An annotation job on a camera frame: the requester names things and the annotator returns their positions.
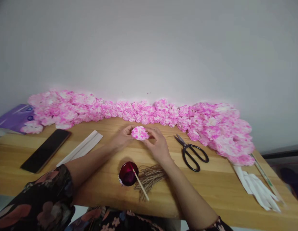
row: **white paper stack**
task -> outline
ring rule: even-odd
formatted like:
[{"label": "white paper stack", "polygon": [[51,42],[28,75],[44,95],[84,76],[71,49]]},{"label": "white paper stack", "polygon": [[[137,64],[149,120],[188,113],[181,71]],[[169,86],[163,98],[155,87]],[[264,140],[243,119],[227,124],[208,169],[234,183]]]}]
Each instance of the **white paper stack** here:
[{"label": "white paper stack", "polygon": [[103,138],[103,136],[97,131],[93,131],[83,142],[81,142],[69,155],[67,155],[56,166],[59,167],[71,160],[86,155],[91,149],[93,149],[97,143]]},{"label": "white paper stack", "polygon": [[250,195],[254,195],[261,207],[267,211],[272,209],[275,212],[281,212],[275,202],[279,201],[279,199],[255,174],[248,174],[247,172],[242,171],[241,166],[234,165],[233,167],[246,192]]}]

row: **smartphone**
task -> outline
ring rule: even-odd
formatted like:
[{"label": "smartphone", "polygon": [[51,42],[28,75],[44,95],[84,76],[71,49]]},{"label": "smartphone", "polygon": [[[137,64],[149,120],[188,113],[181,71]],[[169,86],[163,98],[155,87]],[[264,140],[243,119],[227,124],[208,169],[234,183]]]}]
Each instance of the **smartphone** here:
[{"label": "smartphone", "polygon": [[58,151],[70,136],[69,131],[57,129],[47,140],[21,165],[21,168],[38,173]]}]

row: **black scissor handle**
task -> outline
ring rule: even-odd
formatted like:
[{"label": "black scissor handle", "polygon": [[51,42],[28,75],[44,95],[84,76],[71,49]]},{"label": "black scissor handle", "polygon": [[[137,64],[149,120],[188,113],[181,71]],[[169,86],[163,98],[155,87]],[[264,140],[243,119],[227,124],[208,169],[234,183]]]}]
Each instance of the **black scissor handle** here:
[{"label": "black scissor handle", "polygon": [[[200,147],[198,147],[198,146],[196,146],[196,145],[193,145],[193,144],[189,144],[189,147],[192,149],[192,151],[194,152],[194,154],[199,158],[199,159],[201,159],[203,162],[205,162],[205,163],[208,163],[209,162],[209,157],[208,157],[208,155],[207,155],[207,153],[204,151],[204,150],[202,150]],[[204,160],[192,147],[194,147],[194,148],[197,148],[197,149],[199,149],[199,150],[201,150],[201,152],[205,155],[205,158],[206,158],[206,160]]]},{"label": "black scissor handle", "polygon": [[[182,149],[182,156],[183,156],[183,160],[185,162],[185,164],[189,167],[189,169],[193,170],[194,172],[199,172],[200,171],[200,166],[199,164],[196,162],[196,160],[187,152],[187,148],[188,146],[185,146],[183,149]],[[187,161],[187,158],[185,157],[185,154],[187,154],[190,159],[194,162],[194,164],[196,165],[196,169],[192,168],[192,166],[188,163]]]}]

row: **floor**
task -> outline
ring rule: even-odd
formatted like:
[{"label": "floor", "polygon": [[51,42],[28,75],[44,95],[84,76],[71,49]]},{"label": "floor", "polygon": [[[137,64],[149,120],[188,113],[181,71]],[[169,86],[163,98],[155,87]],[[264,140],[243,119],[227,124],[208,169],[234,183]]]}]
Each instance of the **floor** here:
[{"label": "floor", "polygon": [[[13,199],[13,197],[10,196],[2,196],[0,195],[0,211]],[[71,222],[75,221],[77,218],[82,216],[86,211],[88,207],[84,206],[75,206],[75,214],[72,217]],[[238,228],[238,227],[232,227],[234,231],[256,231],[256,229],[245,229],[245,228]],[[188,230],[188,224],[185,220],[181,221],[181,231]]]}]

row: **tissue paper flower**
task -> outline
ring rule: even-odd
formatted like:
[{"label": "tissue paper flower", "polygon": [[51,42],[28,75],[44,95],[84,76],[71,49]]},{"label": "tissue paper flower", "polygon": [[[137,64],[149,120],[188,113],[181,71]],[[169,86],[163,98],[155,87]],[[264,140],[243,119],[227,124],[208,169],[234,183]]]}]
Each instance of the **tissue paper flower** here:
[{"label": "tissue paper flower", "polygon": [[133,128],[132,137],[137,140],[145,140],[149,138],[149,135],[143,126],[138,126]]},{"label": "tissue paper flower", "polygon": [[39,134],[43,130],[43,126],[37,120],[28,121],[21,128],[21,132]]},{"label": "tissue paper flower", "polygon": [[[217,151],[238,165],[253,165],[249,155],[254,150],[252,128],[240,119],[240,112],[230,104],[196,103],[177,107],[166,99],[150,105],[141,102],[112,102],[96,98],[94,95],[74,93],[73,91],[50,90],[32,95],[28,102],[35,108],[35,120],[22,128],[26,133],[39,133],[42,125],[56,124],[56,128],[69,129],[83,121],[96,121],[104,118],[120,117],[130,122],[142,124],[160,123],[170,127],[177,126],[192,141],[199,141]],[[148,134],[135,132],[139,136]]]}]

